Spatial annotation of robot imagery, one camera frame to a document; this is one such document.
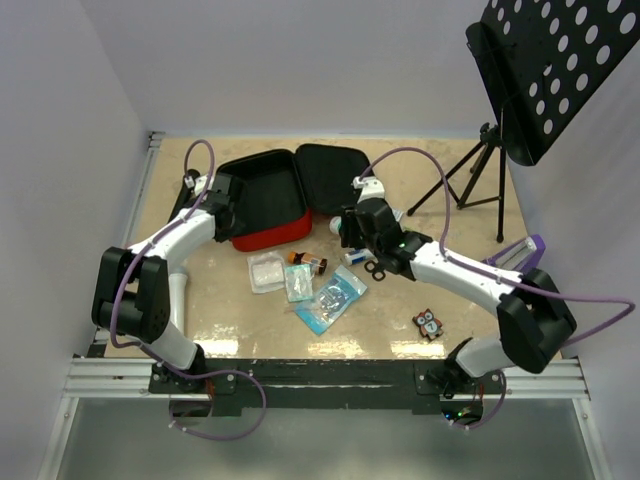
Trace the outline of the white medicine bottle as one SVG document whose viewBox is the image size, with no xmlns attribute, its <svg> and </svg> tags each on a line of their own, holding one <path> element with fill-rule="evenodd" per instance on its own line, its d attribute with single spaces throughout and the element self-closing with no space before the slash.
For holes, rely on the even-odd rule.
<svg viewBox="0 0 640 480">
<path fill-rule="evenodd" d="M 329 223 L 330 232 L 334 235 L 340 235 L 341 223 L 342 221 L 340 216 L 333 217 Z"/>
</svg>

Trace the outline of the white bandage roll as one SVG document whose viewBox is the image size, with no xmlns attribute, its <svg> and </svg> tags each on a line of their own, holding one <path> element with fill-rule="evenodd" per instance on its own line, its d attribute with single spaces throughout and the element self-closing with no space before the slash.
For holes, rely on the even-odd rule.
<svg viewBox="0 0 640 480">
<path fill-rule="evenodd" d="M 370 252 L 367 249 L 354 249 L 343 255 L 344 264 L 347 266 L 362 263 L 368 260 Z"/>
</svg>

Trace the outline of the red medicine kit case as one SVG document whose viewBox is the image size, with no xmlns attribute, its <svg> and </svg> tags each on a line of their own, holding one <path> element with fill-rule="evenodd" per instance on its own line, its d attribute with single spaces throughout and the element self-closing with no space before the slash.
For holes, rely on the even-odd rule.
<svg viewBox="0 0 640 480">
<path fill-rule="evenodd" d="M 358 149 L 303 144 L 226 162 L 218 175 L 240 181 L 235 207 L 240 228 L 231 238 L 240 252 L 254 252 L 306 237 L 314 214 L 338 216 L 358 198 L 352 182 L 370 161 Z"/>
</svg>

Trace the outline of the amber bottle orange cap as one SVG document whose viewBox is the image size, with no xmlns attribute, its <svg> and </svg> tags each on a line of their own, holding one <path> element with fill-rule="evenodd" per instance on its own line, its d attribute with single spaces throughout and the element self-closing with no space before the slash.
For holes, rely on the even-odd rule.
<svg viewBox="0 0 640 480">
<path fill-rule="evenodd" d="M 287 257 L 291 265 L 308 265 L 312 274 L 323 275 L 327 269 L 328 260 L 309 252 L 290 252 Z"/>
</svg>

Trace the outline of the blue mask package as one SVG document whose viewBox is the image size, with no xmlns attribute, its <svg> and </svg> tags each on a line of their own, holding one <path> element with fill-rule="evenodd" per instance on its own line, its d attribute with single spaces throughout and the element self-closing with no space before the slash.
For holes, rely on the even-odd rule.
<svg viewBox="0 0 640 480">
<path fill-rule="evenodd" d="M 294 308 L 294 313 L 313 333 L 322 335 L 366 291 L 367 286 L 359 277 L 339 266 L 310 300 Z"/>
</svg>

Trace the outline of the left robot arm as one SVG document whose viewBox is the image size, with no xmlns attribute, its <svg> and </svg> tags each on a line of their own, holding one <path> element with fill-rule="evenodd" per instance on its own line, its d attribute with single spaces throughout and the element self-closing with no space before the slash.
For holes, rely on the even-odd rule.
<svg viewBox="0 0 640 480">
<path fill-rule="evenodd" d="M 188 171 L 167 225 L 129 248 L 110 247 L 102 255 L 91 309 L 94 325 L 111 339 L 130 339 L 171 371 L 185 392 L 200 390 L 207 380 L 203 348 L 175 324 L 184 314 L 184 296 L 170 277 L 209 241 L 224 242 L 244 227 L 237 209 L 247 183 L 235 175 L 217 174 L 212 181 Z"/>
</svg>

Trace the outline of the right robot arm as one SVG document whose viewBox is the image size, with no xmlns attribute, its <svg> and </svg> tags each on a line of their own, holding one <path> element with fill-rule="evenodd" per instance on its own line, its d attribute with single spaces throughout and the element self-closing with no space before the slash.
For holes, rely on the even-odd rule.
<svg viewBox="0 0 640 480">
<path fill-rule="evenodd" d="M 448 250 L 400 225 L 376 177 L 355 177 L 352 186 L 357 201 L 343 210 L 339 234 L 343 245 L 372 252 L 365 269 L 374 280 L 395 274 L 432 284 L 497 319 L 497 335 L 464 340 L 428 372 L 444 396 L 469 392 L 484 375 L 512 366 L 532 374 L 544 371 L 577 328 L 546 272 L 503 270 Z"/>
</svg>

